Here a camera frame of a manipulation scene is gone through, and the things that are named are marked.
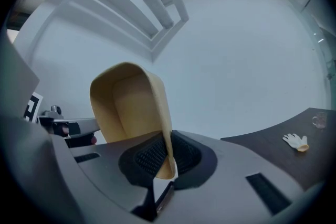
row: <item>black vent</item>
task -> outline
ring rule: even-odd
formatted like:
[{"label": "black vent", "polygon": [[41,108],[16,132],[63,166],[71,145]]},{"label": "black vent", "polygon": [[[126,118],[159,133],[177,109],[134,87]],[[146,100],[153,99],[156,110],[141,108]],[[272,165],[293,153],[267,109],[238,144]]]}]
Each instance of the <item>black vent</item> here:
[{"label": "black vent", "polygon": [[290,201],[261,173],[246,179],[273,215],[290,205]]},{"label": "black vent", "polygon": [[166,156],[167,149],[163,136],[161,136],[149,148],[138,152],[135,156],[135,162],[147,173],[155,176],[160,170]]},{"label": "black vent", "polygon": [[100,157],[98,153],[90,153],[90,154],[75,157],[75,161],[77,163],[82,163],[82,162],[86,162],[90,159],[94,159],[94,158],[98,158],[98,157]]},{"label": "black vent", "polygon": [[179,175],[183,175],[200,163],[202,154],[197,147],[176,135],[172,136],[172,145]]}]

